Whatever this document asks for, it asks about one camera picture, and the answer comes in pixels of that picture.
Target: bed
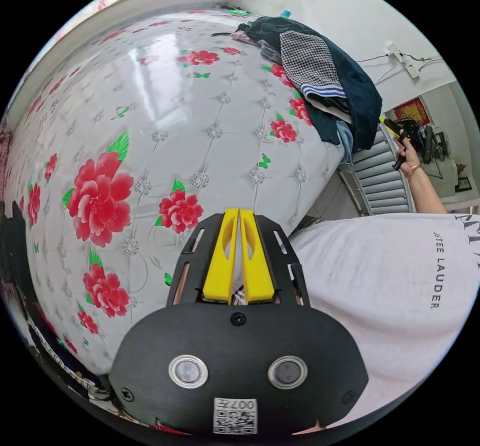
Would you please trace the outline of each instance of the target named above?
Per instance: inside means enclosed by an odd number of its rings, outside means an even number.
[[[245,208],[288,235],[344,156],[281,66],[211,37],[244,20],[214,9],[118,24],[45,78],[15,131],[6,215],[17,202],[39,303],[94,374],[165,305],[198,220]]]

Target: wall outlet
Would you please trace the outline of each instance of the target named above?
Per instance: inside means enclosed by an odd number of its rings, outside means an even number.
[[[400,52],[400,48],[394,43],[390,43],[387,46],[388,49],[388,54],[391,56],[395,56],[400,63],[402,63],[405,66],[405,69],[408,71],[408,74],[412,78],[418,78],[420,76],[420,71],[417,69],[417,67],[412,63],[412,61],[406,57],[402,56]]]
[[[420,76],[420,71],[409,59],[405,60],[405,67],[412,78],[418,78]]]
[[[400,54],[400,48],[395,43],[389,44],[387,49],[389,55],[395,56],[401,63],[405,62],[405,58]]]

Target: red poster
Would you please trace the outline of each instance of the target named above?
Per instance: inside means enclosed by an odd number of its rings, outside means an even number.
[[[398,120],[409,118],[416,121],[420,126],[426,126],[431,123],[425,106],[419,97],[393,108],[393,111]]]

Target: qr code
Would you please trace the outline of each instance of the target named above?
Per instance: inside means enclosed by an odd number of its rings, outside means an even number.
[[[257,401],[215,398],[213,432],[221,435],[257,433]]]

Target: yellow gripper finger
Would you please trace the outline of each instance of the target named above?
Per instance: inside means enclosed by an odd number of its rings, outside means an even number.
[[[239,209],[226,209],[203,285],[203,297],[207,301],[228,304],[232,301],[238,225]],[[229,242],[230,254],[227,257],[225,251]]]
[[[247,304],[270,301],[275,290],[253,211],[240,210],[240,231],[245,301]]]

